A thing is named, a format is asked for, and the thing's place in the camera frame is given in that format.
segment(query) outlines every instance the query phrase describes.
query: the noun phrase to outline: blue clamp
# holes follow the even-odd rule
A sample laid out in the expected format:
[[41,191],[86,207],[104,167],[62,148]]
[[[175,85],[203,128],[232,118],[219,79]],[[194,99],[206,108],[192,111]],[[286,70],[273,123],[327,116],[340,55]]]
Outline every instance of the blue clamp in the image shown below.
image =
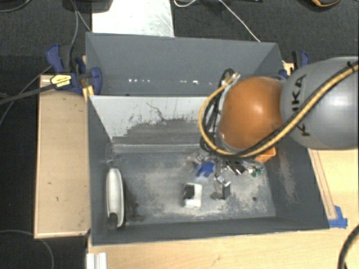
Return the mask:
[[94,94],[98,95],[101,92],[102,88],[102,74],[100,68],[94,67],[91,68],[90,73],[86,72],[86,66],[84,62],[80,58],[76,58],[76,62],[79,65],[80,73],[83,75],[77,75],[71,71],[71,52],[72,45],[52,45],[46,51],[46,59],[48,63],[54,68],[55,73],[66,74],[71,76],[71,79],[67,85],[62,85],[58,87],[54,85],[56,90],[66,90],[70,92],[74,92],[78,95],[82,95],[83,86],[80,85],[79,81],[92,77],[92,86],[94,88]]
[[215,163],[212,161],[207,161],[203,164],[200,164],[197,167],[197,176],[198,177],[208,177],[214,169]]
[[339,206],[334,205],[335,211],[337,213],[337,219],[329,219],[329,227],[330,228],[347,228],[348,219],[343,217],[342,210]]

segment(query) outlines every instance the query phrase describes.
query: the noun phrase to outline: black cable bundle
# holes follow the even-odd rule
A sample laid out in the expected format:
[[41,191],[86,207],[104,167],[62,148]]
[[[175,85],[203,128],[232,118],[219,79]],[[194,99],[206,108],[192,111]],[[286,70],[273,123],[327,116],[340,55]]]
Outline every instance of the black cable bundle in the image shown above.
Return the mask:
[[[218,87],[221,87],[222,81],[224,81],[227,77],[230,77],[233,74],[234,74],[233,69],[230,69],[230,68],[226,69],[223,72],[222,77],[220,78]],[[217,118],[219,115],[219,109],[218,109],[219,101],[220,101],[220,98],[222,97],[222,93],[223,92],[218,94],[214,99],[212,99],[208,103],[208,105],[206,106],[204,113],[203,113],[202,126],[203,126],[203,129],[204,129],[206,135],[210,138],[212,143],[215,143],[215,132],[216,132],[215,129],[216,129]],[[212,154],[214,152],[204,141],[203,137],[201,137],[200,146],[204,151],[209,152],[210,154]]]

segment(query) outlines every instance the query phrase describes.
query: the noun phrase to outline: wooden plank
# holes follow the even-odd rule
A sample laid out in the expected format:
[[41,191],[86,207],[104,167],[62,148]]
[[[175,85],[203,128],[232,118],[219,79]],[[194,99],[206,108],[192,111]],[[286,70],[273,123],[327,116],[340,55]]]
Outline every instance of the wooden plank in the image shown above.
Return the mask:
[[[48,84],[41,77],[40,86]],[[67,91],[40,94],[35,238],[85,235],[90,228],[85,105]]]

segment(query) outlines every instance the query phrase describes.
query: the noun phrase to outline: metal part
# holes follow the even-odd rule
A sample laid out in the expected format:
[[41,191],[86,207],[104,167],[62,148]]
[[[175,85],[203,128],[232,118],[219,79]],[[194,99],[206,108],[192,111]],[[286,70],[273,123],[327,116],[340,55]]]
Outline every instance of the metal part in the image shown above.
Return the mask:
[[225,168],[234,175],[251,174],[253,177],[263,173],[264,165],[258,161],[227,159]]
[[214,174],[214,187],[217,192],[220,192],[220,198],[223,200],[226,200],[231,195],[231,182],[225,180],[218,173]]

